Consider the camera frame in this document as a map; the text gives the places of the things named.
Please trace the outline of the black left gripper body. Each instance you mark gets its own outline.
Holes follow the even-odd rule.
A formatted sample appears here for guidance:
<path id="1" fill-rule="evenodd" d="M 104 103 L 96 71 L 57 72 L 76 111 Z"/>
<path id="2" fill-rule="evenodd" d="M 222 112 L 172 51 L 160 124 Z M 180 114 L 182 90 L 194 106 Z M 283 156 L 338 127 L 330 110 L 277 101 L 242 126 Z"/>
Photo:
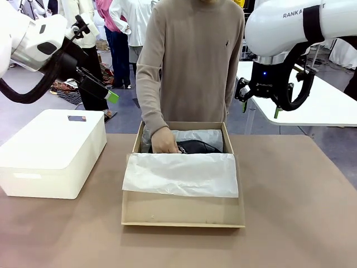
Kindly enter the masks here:
<path id="1" fill-rule="evenodd" d="M 56 80 L 85 80 L 86 76 L 82 69 L 86 59 L 88 58 L 87 53 L 80 46 L 71 42 L 69 39 L 64 39 L 62 47 L 58 52 L 63 52 L 63 54 L 62 58 L 59 60 L 60 69 L 57 72 Z"/>

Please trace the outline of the person's right hand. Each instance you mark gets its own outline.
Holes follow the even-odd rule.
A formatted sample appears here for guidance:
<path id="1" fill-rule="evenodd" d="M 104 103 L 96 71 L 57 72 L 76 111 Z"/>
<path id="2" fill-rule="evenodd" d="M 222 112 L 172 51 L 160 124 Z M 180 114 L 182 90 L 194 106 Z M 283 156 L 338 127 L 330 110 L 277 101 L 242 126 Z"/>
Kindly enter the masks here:
<path id="1" fill-rule="evenodd" d="M 151 137 L 152 151 L 156 154 L 180 154 L 175 137 L 168 127 L 162 127 Z"/>

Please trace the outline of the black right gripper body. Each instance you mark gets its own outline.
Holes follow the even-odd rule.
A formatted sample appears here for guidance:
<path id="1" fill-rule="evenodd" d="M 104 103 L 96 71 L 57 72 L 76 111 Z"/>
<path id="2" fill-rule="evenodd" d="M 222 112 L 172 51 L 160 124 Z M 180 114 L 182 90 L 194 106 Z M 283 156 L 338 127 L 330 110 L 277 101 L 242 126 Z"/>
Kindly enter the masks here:
<path id="1" fill-rule="evenodd" d="M 290 63 L 265 65 L 253 62 L 248 97 L 283 99 L 289 97 Z"/>

